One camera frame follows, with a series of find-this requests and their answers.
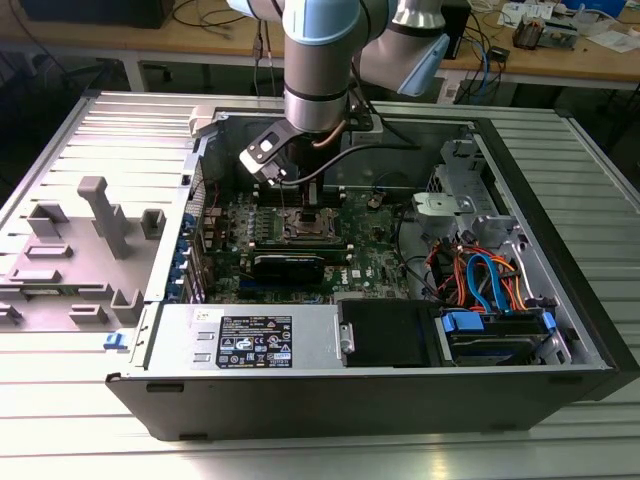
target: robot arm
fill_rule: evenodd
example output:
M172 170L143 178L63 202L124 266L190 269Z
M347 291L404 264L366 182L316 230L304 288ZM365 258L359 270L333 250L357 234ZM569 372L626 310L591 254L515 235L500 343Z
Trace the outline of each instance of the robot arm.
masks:
M297 144L288 156L299 157L292 160L305 170L312 152L305 147L344 121L352 66L369 83L417 96L426 90L449 43L442 33L442 0L227 1L245 15L281 19L286 33L286 120L240 156L258 180L270 183L284 175L272 164L281 148ZM322 158L311 162L317 165Z

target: slotted metal surface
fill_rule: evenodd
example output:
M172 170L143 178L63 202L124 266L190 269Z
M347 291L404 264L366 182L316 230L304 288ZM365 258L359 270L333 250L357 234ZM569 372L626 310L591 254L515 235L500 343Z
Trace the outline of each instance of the slotted metal surface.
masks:
M90 215L69 193L84 172L109 168L110 199L128 214L166 205L163 189L177 184L191 148L189 114L196 105L215 102L210 96L160 94L103 94L85 101L45 152L46 165L30 179L28 194L3 209L0 268L10 264L20 236L29 232L24 215L37 199L51 197L65 209ZM635 193L569 120L546 110L381 108L442 117L481 112L493 119L640 359ZM602 479L640 474L638 382L605 401L566 407L529 432L163 443L104 387L105 373L117 371L126 356L105 354L103 341L103 334L81 332L0 335L3 477L64 472L65 478ZM339 408L339 399L327 408Z

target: wooden desk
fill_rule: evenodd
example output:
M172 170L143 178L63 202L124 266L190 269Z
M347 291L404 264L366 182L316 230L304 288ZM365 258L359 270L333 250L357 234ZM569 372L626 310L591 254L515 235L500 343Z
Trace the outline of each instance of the wooden desk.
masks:
M523 50L513 46L511 37L514 29L497 25L499 13L476 15L480 21L482 31L491 39L492 45L511 51L505 71L507 77L530 75L565 77L587 81L631 82L635 84L640 81L640 49L627 53L616 53L584 37L580 37L573 51L555 48L538 48L533 51ZM640 12L625 8L620 15L620 21L640 24ZM469 19L468 25L477 28L472 19ZM616 29L626 32L629 30L629 26L618 24ZM475 71L479 66L479 62L473 54L472 48L471 43L464 42L460 48L458 58L453 61L443 62L442 66L444 68Z
M226 3L220 0L200 1L202 11L226 6ZM22 10L19 10L19 15L29 31L54 54L121 60L125 65L132 90L136 91L146 90L140 68L142 61L253 64L251 49L256 24L252 19L232 24L232 29L228 32L232 38L226 40L203 29L181 25L172 19L159 30L142 30L116 26L30 22ZM179 12L179 16L185 21L197 23L193 5L185 7ZM222 12L210 19L223 21L236 16L235 12ZM503 74L505 82L632 89L640 81L640 49L620 54L580 38L574 51L521 50L512 45L513 29L496 26L498 16L498 13L478 14L478 19L482 30L489 37L493 37L492 43L495 46L511 50ZM640 22L640 13L625 9L621 20ZM619 25L619 28L624 30L628 25ZM282 28L279 25L271 25L270 32L275 63L282 66ZM0 2L0 50L2 49L41 52L17 24L5 1ZM438 76L445 78L441 100L447 100L447 89L450 92L452 87L473 75L478 67L479 62L473 54L471 44L464 42L458 58L445 60L438 72Z

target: power supply label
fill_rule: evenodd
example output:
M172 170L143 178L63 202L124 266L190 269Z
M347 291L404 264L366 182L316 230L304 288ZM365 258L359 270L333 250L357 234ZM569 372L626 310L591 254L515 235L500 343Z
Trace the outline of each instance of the power supply label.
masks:
M291 368L291 317L222 317L216 364L220 368Z

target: green circuit board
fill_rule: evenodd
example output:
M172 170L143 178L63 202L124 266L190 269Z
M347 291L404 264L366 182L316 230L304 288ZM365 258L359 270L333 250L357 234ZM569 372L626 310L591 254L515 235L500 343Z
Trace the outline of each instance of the green circuit board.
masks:
M260 207L252 204L247 195L236 196L224 205L225 218L219 222L218 232L210 242L208 254L214 260L216 281L208 301L327 304L347 297L407 298L407 281L391 243L397 221L394 205L383 204L372 209L367 205L371 196L371 193L350 192L341 207L320 212L318 224L332 222L331 235L318 248L306 246L305 250L287 244L283 238L285 216L281 208ZM322 282L299 288L247 287L252 282L246 267L257 255L256 238L262 241L262 253L274 245L278 250L273 253L305 252L325 258ZM340 242L347 248L336 248Z

